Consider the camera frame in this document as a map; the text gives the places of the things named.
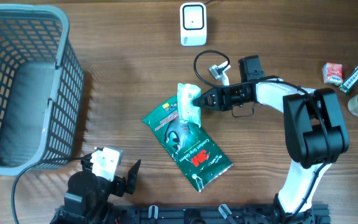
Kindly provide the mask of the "teal white wipes packet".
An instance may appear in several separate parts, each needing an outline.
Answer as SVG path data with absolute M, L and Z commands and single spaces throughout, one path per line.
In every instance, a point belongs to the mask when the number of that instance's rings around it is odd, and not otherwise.
M 183 122 L 190 122 L 201 127 L 201 108 L 193 100 L 201 96 L 201 88 L 193 84 L 179 83 L 177 86 L 178 113 Z

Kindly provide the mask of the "green 3M gloves package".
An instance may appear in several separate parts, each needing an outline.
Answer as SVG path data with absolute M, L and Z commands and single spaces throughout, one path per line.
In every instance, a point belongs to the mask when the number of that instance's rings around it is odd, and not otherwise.
M 203 128 L 180 119 L 176 96 L 158 105 L 142 121 L 198 192 L 233 166 Z

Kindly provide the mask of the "red white small box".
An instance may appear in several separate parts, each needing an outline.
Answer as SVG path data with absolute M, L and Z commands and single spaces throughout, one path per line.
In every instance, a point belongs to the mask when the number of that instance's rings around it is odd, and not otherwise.
M 339 86 L 343 83 L 342 64 L 327 62 L 323 68 L 324 84 Z

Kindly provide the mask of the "green white gum pack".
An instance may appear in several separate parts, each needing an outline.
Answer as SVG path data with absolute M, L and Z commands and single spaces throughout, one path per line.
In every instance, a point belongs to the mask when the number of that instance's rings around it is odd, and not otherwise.
M 358 82 L 358 66 L 354 69 L 349 77 L 347 77 L 339 86 L 339 90 L 343 93 L 349 93 Z

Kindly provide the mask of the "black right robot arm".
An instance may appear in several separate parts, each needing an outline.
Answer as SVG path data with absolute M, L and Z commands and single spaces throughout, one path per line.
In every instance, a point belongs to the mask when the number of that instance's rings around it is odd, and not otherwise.
M 275 196 L 271 222 L 305 221 L 311 199 L 323 174 L 349 148 L 349 136 L 337 94 L 331 88 L 309 89 L 266 76 L 259 56 L 238 61 L 241 82 L 210 85 L 193 100 L 200 108 L 217 111 L 254 102 L 283 113 L 285 144 L 291 158 L 284 186 Z

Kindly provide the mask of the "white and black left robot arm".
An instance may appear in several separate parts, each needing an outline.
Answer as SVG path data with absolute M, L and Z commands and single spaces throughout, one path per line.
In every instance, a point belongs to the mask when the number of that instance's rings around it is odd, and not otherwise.
M 69 178 L 64 205 L 55 210 L 51 223 L 122 223 L 123 212 L 108 198 L 135 192 L 141 160 L 131 167 L 127 177 L 115 175 L 112 181 L 92 173 L 89 154 L 82 158 L 81 165 L 83 170 Z

